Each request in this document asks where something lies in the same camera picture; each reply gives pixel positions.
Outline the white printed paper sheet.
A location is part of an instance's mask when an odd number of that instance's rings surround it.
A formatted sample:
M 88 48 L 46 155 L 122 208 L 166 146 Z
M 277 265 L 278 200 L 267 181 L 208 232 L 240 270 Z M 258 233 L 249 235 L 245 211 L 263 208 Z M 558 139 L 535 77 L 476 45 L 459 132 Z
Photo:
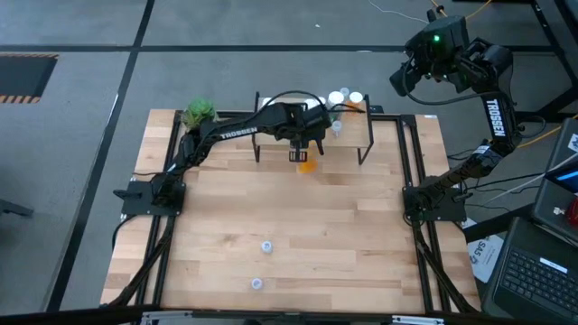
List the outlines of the white printed paper sheet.
M 487 283 L 490 279 L 503 244 L 504 240 L 496 235 L 468 244 L 473 274 L 481 282 Z

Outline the black floor hatch striped edge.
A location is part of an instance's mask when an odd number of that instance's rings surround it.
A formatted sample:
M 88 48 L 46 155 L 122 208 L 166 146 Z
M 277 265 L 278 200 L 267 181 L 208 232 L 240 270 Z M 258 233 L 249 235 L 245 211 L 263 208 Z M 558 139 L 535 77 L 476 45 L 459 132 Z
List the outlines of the black floor hatch striped edge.
M 58 54 L 0 54 L 0 104 L 37 104 Z

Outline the black aluminium table frame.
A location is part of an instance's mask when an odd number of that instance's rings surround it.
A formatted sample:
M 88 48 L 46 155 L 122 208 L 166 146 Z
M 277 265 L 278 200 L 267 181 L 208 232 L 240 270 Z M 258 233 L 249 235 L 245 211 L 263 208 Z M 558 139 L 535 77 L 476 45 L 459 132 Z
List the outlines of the black aluminium table frame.
M 338 151 L 310 174 L 281 150 L 256 162 L 247 137 L 215 145 L 185 174 L 168 260 L 150 273 L 144 301 L 266 319 L 378 320 L 422 314 L 425 298 L 439 308 L 436 281 L 421 281 L 401 194 L 418 178 L 417 159 L 430 173 L 447 169 L 438 120 L 382 116 L 372 126 L 364 163 Z

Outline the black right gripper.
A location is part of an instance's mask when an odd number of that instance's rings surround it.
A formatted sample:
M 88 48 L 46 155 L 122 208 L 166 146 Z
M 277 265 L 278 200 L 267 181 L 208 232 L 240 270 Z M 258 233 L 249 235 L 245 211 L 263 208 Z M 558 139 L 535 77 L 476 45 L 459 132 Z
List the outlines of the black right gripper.
M 469 43 L 464 16 L 453 15 L 430 22 L 406 43 L 410 59 L 390 77 L 392 87 L 398 96 L 406 96 L 424 75 L 459 79 L 458 57 Z

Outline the grey metal stand foot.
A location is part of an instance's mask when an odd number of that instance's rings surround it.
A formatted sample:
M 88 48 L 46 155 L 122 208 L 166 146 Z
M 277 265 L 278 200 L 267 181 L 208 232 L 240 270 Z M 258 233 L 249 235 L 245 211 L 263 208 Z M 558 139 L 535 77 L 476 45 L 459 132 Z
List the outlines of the grey metal stand foot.
M 18 205 L 8 200 L 0 199 L 0 215 L 15 214 L 21 217 L 30 217 L 33 214 L 33 209 Z

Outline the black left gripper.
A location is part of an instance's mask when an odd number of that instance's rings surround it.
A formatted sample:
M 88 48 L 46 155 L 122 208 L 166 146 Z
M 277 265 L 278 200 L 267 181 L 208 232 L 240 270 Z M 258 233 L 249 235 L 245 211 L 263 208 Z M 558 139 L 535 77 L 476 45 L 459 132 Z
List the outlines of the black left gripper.
M 329 111 L 325 105 L 317 105 L 313 108 L 304 108 L 301 105 L 290 107 L 291 126 L 293 133 L 289 149 L 290 162 L 306 162 L 308 160 L 307 147 L 303 147 L 300 141 L 315 140 L 319 155 L 324 155 L 322 139 L 325 130 L 332 125 Z

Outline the wooden shelf black metal legs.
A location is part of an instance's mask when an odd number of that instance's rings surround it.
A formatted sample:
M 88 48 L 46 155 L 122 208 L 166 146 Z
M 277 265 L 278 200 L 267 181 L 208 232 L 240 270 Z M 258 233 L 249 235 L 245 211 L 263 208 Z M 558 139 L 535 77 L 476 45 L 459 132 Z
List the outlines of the wooden shelf black metal legs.
M 359 110 L 348 104 L 347 97 L 341 104 L 340 121 L 342 129 L 340 135 L 335 137 L 331 127 L 326 130 L 322 140 L 325 157 L 338 151 L 357 151 L 358 164 L 364 163 L 374 143 L 372 118 L 374 113 L 370 108 L 369 96 L 363 95 L 363 109 Z M 271 135 L 258 134 L 251 138 L 256 162 L 260 161 L 260 154 L 265 150 L 281 150 L 287 157 L 290 149 L 288 140 L 276 141 Z

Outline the green artificial plant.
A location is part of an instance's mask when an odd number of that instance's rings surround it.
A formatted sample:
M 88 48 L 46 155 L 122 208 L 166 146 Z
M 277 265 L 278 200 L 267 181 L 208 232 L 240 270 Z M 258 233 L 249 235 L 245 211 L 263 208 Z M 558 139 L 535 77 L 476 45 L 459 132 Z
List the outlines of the green artificial plant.
M 181 115 L 181 121 L 188 131 L 199 129 L 205 121 L 217 119 L 218 113 L 213 103 L 204 98 L 193 99 Z

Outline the silver metal bracket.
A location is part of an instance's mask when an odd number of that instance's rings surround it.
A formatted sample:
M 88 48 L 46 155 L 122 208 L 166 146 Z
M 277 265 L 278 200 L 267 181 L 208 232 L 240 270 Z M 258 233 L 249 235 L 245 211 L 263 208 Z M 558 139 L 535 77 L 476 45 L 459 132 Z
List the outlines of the silver metal bracket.
M 192 314 L 192 311 L 147 311 L 138 325 L 167 325 L 171 321 L 191 319 Z
M 392 325 L 445 325 L 444 319 L 422 316 L 393 315 Z

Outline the dark laptop with stickers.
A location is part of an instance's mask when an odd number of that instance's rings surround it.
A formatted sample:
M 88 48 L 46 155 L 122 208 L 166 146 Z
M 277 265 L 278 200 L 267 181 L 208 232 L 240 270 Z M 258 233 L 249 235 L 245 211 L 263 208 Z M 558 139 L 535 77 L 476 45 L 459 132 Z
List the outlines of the dark laptop with stickers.
M 545 171 L 534 215 L 578 245 L 578 120 L 563 122 Z

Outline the black desk frame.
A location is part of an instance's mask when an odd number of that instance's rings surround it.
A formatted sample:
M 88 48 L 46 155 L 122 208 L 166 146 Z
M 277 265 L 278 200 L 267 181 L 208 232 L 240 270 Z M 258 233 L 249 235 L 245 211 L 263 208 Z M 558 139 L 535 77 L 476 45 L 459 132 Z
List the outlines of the black desk frame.
M 517 118 L 526 118 L 539 116 L 544 118 L 547 123 L 560 123 L 566 118 L 573 115 L 563 113 L 563 110 L 573 102 L 578 101 L 578 76 L 573 71 L 570 61 L 567 59 L 565 51 L 560 42 L 556 39 L 551 24 L 547 21 L 541 6 L 536 0 L 517 0 L 520 4 L 529 5 L 540 24 L 542 31 L 549 44 L 547 46 L 515 46 L 518 52 L 552 52 L 564 68 L 564 72 L 571 82 L 564 93 L 552 99 L 549 103 L 537 111 L 517 111 Z

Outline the black laptop keyboard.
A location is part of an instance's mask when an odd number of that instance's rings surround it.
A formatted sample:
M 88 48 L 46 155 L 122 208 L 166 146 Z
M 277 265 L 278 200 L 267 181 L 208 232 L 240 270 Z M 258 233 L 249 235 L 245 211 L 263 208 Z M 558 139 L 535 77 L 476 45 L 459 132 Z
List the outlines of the black laptop keyboard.
M 482 310 L 516 320 L 578 325 L 578 248 L 515 218 Z

